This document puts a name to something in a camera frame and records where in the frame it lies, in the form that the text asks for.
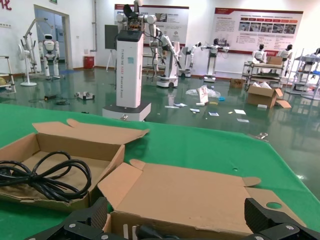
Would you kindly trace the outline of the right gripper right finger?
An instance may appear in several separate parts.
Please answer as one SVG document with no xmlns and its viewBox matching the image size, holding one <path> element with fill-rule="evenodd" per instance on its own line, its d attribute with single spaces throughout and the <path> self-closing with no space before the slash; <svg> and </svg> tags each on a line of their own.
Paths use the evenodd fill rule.
<svg viewBox="0 0 320 240">
<path fill-rule="evenodd" d="M 244 201 L 244 219 L 252 234 L 246 240 L 318 240 L 320 233 L 284 212 L 267 209 L 253 198 Z"/>
</svg>

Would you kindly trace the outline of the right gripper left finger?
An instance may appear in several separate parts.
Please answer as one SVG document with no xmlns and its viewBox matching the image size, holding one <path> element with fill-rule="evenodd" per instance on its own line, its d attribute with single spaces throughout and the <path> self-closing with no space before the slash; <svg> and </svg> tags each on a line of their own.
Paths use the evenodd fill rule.
<svg viewBox="0 0 320 240">
<path fill-rule="evenodd" d="M 75 210 L 61 223 L 27 237 L 27 240 L 95 240 L 107 222 L 108 201 L 99 197 L 88 207 Z"/>
</svg>

